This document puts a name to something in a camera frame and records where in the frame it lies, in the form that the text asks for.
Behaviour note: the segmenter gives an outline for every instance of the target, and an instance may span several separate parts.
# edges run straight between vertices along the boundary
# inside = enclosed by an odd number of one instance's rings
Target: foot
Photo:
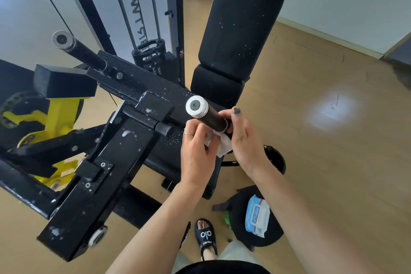
[[[208,224],[207,221],[204,220],[198,220],[197,221],[197,228],[198,230],[205,230],[208,228],[210,225]],[[213,246],[207,246],[203,250],[203,259],[204,261],[208,260],[216,260],[218,258],[217,254],[215,253],[214,247]]]

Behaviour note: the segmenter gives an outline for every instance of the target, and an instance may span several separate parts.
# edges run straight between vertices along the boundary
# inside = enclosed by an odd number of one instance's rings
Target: wet wipe package
[[[264,238],[270,218],[270,207],[264,199],[253,196],[250,198],[245,214],[245,229],[254,235]]]

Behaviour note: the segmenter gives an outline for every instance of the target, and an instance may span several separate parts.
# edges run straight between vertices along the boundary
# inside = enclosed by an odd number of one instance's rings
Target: yellow machine frame
[[[3,116],[14,122],[16,125],[22,121],[38,121],[44,125],[44,130],[28,133],[24,136],[17,147],[34,144],[41,141],[64,136],[71,132],[76,121],[77,110],[80,100],[89,98],[51,98],[48,114],[35,110],[31,114],[16,115],[12,112],[4,112]],[[57,168],[50,178],[35,176],[41,183],[52,189],[64,186],[74,177],[74,170],[79,164],[79,160],[60,161],[53,165]]]

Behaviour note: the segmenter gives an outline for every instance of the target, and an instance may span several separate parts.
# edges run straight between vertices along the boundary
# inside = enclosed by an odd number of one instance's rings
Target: wooden floor
[[[189,87],[212,0],[184,0]],[[265,144],[285,157],[286,178],[320,213],[388,273],[411,270],[411,91],[392,68],[326,40],[276,23],[238,103]],[[99,90],[77,127],[104,123],[116,106]],[[133,184],[163,202],[162,177],[143,167]],[[209,219],[222,251],[233,234],[213,204],[252,182],[223,168],[211,200],[192,215]],[[103,241],[65,263],[35,240],[46,221],[0,191],[2,273],[104,273],[136,233],[116,215]],[[199,261],[191,231],[181,251]],[[283,236],[255,255],[273,274],[303,273]]]

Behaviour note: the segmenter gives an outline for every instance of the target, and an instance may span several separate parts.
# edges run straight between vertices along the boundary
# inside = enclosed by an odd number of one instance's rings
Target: black shirt
[[[270,274],[261,265],[231,260],[210,260],[190,264],[176,274]]]

